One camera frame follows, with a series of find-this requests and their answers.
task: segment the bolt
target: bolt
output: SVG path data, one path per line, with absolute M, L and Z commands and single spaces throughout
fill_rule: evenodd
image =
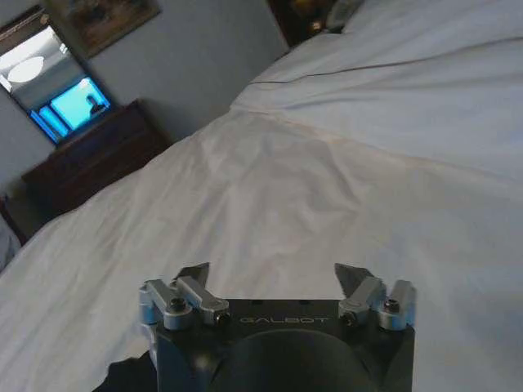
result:
M 398 313 L 400 311 L 400 303 L 389 298 L 383 304 L 383 309 L 389 313 Z
M 228 313 L 221 313 L 218 316 L 216 316 L 216 325 L 218 327 L 224 327 L 230 322 L 230 314 Z
M 348 328 L 358 327 L 358 318 L 353 312 L 345 313 L 340 320 Z
M 175 312 L 181 312 L 186 308 L 187 303 L 183 298 L 172 298 L 170 305 Z

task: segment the wrinkled fabric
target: wrinkled fabric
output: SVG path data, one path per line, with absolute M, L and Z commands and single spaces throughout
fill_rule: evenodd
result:
M 0 276 L 0 390 L 93 390 L 146 350 L 143 281 L 203 262 L 233 298 L 342 298 L 337 262 L 411 280 L 413 390 L 519 390 L 519 20 L 516 1 L 368 1 L 255 82 L 299 81 L 249 86 L 48 224 Z

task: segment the framed painting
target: framed painting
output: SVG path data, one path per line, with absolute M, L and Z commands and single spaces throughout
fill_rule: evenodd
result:
M 92 57 L 160 13 L 155 0 L 47 0 Z

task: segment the wooden dresser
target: wooden dresser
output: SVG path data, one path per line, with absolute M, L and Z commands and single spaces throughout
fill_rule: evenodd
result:
M 169 145 L 135 101 L 61 145 L 22 178 L 34 201 L 51 219 L 142 168 Z

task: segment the gray wall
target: gray wall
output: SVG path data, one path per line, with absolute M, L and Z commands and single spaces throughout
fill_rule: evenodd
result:
M 162 13 L 90 60 L 120 104 L 146 99 L 178 140 L 225 113 L 287 46 L 265 0 L 158 0 Z M 2 2 L 0 24 L 35 4 Z M 40 163 L 51 143 L 0 94 L 0 189 Z

